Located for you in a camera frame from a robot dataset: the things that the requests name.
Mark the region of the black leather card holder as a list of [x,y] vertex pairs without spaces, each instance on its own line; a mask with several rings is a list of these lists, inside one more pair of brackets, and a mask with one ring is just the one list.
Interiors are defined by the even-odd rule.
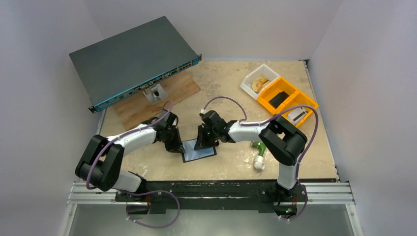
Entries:
[[215,147],[194,150],[196,142],[197,142],[197,139],[192,139],[192,140],[187,140],[187,141],[182,142],[184,150],[185,150],[185,153],[181,154],[183,163],[196,161],[199,159],[217,155]]

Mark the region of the gold VIP card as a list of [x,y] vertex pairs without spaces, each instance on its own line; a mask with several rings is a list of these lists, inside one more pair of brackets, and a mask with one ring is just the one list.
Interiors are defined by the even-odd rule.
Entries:
[[252,81],[251,89],[255,93],[259,93],[268,83],[269,83],[269,79],[267,77],[258,76]]

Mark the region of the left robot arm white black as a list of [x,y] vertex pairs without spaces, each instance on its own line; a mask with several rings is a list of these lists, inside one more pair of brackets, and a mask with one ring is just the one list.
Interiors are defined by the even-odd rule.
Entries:
[[122,190],[134,201],[141,201],[147,194],[147,188],[142,185],[145,179],[121,170],[123,158],[141,147],[157,142],[162,142],[167,152],[184,154],[178,121],[177,115],[163,110],[159,116],[121,134],[93,136],[75,168],[75,175],[86,181],[88,189]]

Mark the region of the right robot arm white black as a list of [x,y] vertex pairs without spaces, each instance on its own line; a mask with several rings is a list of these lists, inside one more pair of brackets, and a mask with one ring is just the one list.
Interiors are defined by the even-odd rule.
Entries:
[[226,122],[216,111],[210,110],[201,113],[200,117],[202,124],[198,127],[195,150],[213,148],[219,142],[263,143],[279,162],[277,196],[288,200],[295,194],[299,164],[311,145],[311,141],[297,127],[281,115],[259,122]]

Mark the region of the black card in yellow bin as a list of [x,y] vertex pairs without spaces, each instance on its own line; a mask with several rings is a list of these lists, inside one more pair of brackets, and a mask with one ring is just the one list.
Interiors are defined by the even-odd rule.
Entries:
[[269,101],[269,104],[273,108],[277,109],[288,97],[289,97],[289,95],[286,92],[282,91],[282,92],[278,93],[274,98],[272,98]]

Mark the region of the silver card in yellow bin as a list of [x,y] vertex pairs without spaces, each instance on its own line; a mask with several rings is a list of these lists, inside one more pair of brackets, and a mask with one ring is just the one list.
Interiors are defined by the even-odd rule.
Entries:
[[308,111],[304,107],[296,108],[288,113],[287,119],[293,125],[297,125],[307,115],[307,113]]

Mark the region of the wooden board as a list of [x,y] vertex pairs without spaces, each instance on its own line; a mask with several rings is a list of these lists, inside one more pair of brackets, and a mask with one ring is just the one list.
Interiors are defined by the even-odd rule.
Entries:
[[114,105],[114,110],[126,130],[156,116],[168,100],[177,104],[200,91],[200,87],[186,72],[180,72],[159,84],[141,91]]

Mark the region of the green white pipe fitting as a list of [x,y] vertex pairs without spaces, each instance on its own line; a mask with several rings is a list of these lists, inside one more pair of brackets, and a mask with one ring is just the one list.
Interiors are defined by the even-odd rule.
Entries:
[[266,146],[264,143],[261,142],[252,142],[251,146],[253,148],[257,148],[259,153],[257,154],[257,156],[254,158],[254,168],[255,170],[259,170],[259,171],[263,171],[265,168],[265,158],[264,158],[264,154],[266,151]]

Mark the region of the white plastic bin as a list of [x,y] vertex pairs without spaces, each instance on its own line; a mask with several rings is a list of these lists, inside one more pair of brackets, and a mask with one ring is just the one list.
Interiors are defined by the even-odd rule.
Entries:
[[262,64],[249,73],[243,79],[239,87],[254,100],[257,100],[266,87],[271,85],[278,78],[280,78],[280,75],[277,72],[266,64]]

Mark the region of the yellow plastic bin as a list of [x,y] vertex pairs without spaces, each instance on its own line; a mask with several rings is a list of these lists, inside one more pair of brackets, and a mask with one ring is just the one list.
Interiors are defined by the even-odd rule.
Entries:
[[296,127],[301,126],[313,114],[310,107],[317,109],[319,106],[312,98],[283,77],[279,77],[265,86],[256,101],[272,115],[291,107],[307,105],[307,108],[295,108],[284,113],[283,117]]

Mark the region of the small metal bracket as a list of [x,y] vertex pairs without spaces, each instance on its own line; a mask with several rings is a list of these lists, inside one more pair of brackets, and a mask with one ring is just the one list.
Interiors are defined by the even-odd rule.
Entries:
[[152,105],[168,97],[167,92],[160,84],[156,84],[151,86],[150,88],[145,89],[143,91],[143,94]]

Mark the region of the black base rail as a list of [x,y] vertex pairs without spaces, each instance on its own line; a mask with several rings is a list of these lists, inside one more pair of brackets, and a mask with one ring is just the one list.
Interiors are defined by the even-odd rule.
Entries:
[[274,179],[147,181],[134,195],[118,192],[116,202],[144,203],[150,214],[181,210],[256,210],[281,217],[295,216],[308,201],[304,185],[290,190]]

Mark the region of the grey blue network switch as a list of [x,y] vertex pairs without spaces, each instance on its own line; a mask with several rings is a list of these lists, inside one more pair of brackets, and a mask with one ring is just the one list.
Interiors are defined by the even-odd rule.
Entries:
[[166,16],[69,54],[97,113],[192,66],[202,56]]

